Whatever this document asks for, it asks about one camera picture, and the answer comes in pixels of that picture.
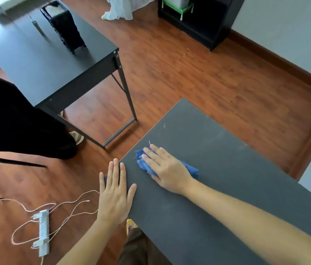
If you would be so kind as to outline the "black metal-legged desk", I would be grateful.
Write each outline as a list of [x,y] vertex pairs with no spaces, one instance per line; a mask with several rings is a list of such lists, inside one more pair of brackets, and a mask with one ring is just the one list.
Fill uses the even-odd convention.
[[[70,53],[40,11],[49,1],[52,0],[28,0],[0,16],[0,68],[31,105],[105,149],[137,120],[119,48],[64,4],[87,46],[78,48],[74,55]],[[34,27],[28,14],[37,21],[44,36]],[[133,118],[100,144],[63,118],[60,112],[110,75],[125,92]]]

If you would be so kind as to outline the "person's left forearm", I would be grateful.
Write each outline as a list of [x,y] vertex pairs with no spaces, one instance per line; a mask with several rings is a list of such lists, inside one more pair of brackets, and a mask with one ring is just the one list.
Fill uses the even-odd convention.
[[97,218],[90,229],[56,265],[96,265],[112,233],[123,220]]

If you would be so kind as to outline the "person's right forearm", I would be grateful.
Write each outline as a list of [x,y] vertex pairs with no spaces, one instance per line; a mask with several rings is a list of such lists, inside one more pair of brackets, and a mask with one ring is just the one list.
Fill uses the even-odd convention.
[[189,177],[178,192],[271,265],[311,265],[311,236],[276,216]]

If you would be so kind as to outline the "white bin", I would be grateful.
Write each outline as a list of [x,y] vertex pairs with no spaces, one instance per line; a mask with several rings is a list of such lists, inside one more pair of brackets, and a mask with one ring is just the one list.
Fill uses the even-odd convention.
[[177,8],[185,9],[188,7],[190,0],[167,0],[167,1]]

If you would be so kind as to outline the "yellow shoe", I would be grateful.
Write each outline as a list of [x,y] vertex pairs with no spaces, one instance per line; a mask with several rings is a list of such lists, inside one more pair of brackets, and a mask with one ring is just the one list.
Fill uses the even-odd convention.
[[135,228],[138,228],[138,225],[131,218],[128,218],[126,222],[127,236],[129,235],[130,231]]

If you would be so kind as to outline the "blue cleaning cloth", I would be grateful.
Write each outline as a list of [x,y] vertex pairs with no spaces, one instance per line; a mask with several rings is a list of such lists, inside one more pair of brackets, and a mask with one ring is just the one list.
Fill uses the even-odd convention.
[[[150,175],[154,175],[154,176],[158,176],[158,174],[156,174],[156,172],[151,169],[151,167],[142,159],[142,155],[145,154],[144,150],[136,150],[136,161],[138,166],[140,167],[140,169],[142,169],[143,171],[147,172]],[[189,174],[194,178],[194,179],[198,179],[199,177],[199,170],[197,168],[194,168],[193,166],[180,161],[188,170]]]

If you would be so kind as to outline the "white power strip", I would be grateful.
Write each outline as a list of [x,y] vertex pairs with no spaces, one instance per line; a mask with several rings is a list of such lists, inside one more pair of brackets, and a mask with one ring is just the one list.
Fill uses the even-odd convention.
[[33,242],[32,248],[38,249],[38,256],[41,258],[50,253],[49,215],[48,209],[33,215],[33,220],[38,220],[39,237]]

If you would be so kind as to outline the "white curtain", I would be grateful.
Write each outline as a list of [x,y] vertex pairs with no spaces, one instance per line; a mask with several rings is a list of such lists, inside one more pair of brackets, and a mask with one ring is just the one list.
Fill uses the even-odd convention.
[[155,0],[106,0],[110,4],[110,10],[101,17],[103,20],[117,20],[123,18],[132,20],[132,13],[154,2]]

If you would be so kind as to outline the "brown trousers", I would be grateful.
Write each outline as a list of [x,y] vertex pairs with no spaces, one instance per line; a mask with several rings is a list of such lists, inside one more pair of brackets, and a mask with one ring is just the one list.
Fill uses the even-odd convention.
[[117,265],[172,265],[164,254],[138,228],[128,229],[126,243]]

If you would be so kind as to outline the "person's left hand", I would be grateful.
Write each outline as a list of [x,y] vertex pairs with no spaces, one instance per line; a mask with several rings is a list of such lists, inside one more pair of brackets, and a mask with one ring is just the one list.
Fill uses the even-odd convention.
[[99,195],[99,208],[97,218],[111,219],[112,222],[126,220],[132,207],[127,203],[127,173],[124,163],[120,163],[119,187],[113,187],[114,161],[109,162],[108,172],[105,176],[106,189]]

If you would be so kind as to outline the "black wheeled suitcase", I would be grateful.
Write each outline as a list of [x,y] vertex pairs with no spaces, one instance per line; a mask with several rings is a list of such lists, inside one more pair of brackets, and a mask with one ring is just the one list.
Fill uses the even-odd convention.
[[82,39],[71,12],[58,0],[51,1],[40,7],[40,11],[47,19],[62,43],[74,55],[75,50],[86,44]]

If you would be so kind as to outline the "green plastic stool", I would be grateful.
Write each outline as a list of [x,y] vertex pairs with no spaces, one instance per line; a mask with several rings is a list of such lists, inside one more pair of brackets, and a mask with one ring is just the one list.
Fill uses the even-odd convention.
[[193,13],[194,3],[190,0],[162,0],[161,7],[167,6],[180,14],[180,21],[183,20],[184,13],[190,10]]

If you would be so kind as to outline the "black shelf cabinet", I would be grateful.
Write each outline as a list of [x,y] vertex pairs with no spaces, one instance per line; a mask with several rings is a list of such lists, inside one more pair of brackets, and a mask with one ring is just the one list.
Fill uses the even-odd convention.
[[180,14],[171,8],[161,7],[158,0],[158,17],[200,42],[210,51],[222,43],[230,33],[233,23],[245,0],[190,0],[193,13]]

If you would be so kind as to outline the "person's right hand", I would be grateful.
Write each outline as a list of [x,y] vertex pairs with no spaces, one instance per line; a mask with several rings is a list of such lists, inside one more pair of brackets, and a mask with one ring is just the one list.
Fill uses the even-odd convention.
[[171,154],[169,159],[162,160],[150,147],[144,147],[143,150],[147,156],[160,165],[159,169],[153,169],[158,176],[152,175],[158,185],[168,191],[187,197],[188,188],[194,179],[186,167]]

